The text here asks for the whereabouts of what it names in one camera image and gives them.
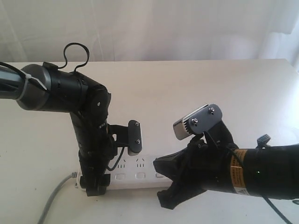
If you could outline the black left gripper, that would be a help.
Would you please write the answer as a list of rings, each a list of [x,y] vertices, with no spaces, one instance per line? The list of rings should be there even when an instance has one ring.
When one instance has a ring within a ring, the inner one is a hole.
[[[79,186],[86,191],[87,196],[100,196],[106,193],[110,185],[110,174],[104,173],[107,169],[111,169],[108,165],[116,155],[117,147],[114,140],[79,144],[79,162],[83,175],[79,178]]]

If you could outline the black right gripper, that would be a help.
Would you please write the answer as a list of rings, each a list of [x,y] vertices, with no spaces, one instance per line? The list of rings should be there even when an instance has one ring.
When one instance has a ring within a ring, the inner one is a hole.
[[[235,149],[237,145],[224,122],[195,135],[188,145],[192,149],[183,149],[153,161],[157,173],[174,181],[168,189],[157,192],[162,208],[175,209],[207,190],[236,193],[229,171],[232,158],[229,148]]]

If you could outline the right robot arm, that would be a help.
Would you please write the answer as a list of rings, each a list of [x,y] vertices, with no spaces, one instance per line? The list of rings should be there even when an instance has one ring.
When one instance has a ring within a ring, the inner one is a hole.
[[[171,210],[208,190],[271,199],[299,197],[297,145],[241,149],[223,122],[194,136],[185,149],[156,158],[153,165],[172,181],[157,194],[160,205]]]

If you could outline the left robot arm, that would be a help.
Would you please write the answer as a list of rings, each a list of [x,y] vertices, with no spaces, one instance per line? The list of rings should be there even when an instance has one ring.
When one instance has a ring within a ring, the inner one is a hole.
[[[79,146],[83,187],[88,196],[106,192],[109,162],[116,146],[107,123],[111,94],[107,88],[77,72],[63,72],[52,63],[18,69],[0,65],[0,96],[24,110],[70,114]]]

